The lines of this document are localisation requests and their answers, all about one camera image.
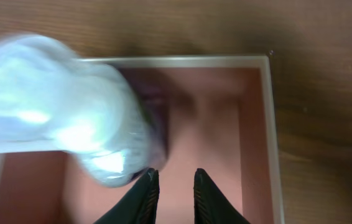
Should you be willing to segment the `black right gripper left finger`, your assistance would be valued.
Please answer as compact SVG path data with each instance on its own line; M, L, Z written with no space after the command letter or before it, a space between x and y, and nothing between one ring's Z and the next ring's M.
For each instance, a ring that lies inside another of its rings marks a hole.
M150 168L95 224L155 224L159 193L159 171Z

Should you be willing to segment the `clear pump bottle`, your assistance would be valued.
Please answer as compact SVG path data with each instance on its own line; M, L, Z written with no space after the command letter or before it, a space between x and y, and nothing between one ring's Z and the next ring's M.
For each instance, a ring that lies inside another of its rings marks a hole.
M36 34L0 40L0 154L65 151L121 187L167 160L154 113L114 67Z

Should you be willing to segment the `white box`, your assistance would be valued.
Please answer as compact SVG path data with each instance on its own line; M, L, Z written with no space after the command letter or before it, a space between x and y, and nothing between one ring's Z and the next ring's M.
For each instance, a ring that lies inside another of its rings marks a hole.
M265 56L106 58L159 113L170 157L158 223L193 222L205 169L251 223L283 223L276 122ZM0 154L0 223L93 223L129 190L108 189L62 152Z

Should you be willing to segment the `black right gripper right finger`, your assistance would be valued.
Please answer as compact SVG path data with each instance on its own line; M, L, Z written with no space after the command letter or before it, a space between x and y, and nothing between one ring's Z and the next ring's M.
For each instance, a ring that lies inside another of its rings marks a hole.
M249 224L204 169L195 172L193 193L195 224Z

